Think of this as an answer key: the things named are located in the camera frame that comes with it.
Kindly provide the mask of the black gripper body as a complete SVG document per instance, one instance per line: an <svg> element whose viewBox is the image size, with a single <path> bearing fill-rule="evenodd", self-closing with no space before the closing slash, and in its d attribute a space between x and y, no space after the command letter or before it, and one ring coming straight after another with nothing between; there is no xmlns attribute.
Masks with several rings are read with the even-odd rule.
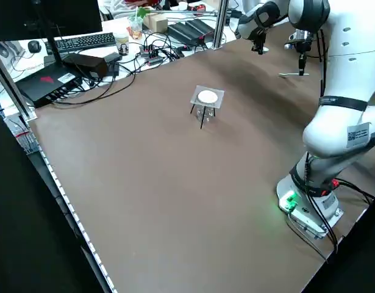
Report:
<svg viewBox="0 0 375 293"><path fill-rule="evenodd" d="M300 56L306 56L311 51L311 40L303 39L297 42L297 52Z"/></svg>
<svg viewBox="0 0 375 293"><path fill-rule="evenodd" d="M254 46L263 47L266 40L266 29L257 27L254 29Z"/></svg>

